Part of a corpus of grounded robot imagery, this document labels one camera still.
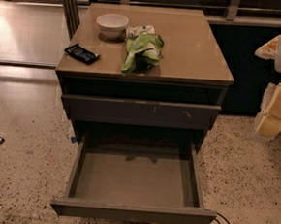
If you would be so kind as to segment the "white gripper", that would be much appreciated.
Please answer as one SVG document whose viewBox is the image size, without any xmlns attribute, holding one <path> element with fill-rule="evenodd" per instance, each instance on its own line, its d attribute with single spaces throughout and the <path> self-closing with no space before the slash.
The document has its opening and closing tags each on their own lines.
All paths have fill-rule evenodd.
<svg viewBox="0 0 281 224">
<path fill-rule="evenodd" d="M 281 133 L 281 83 L 270 83 L 265 89 L 260 112 L 254 122 L 255 133 L 274 139 Z"/>
</svg>

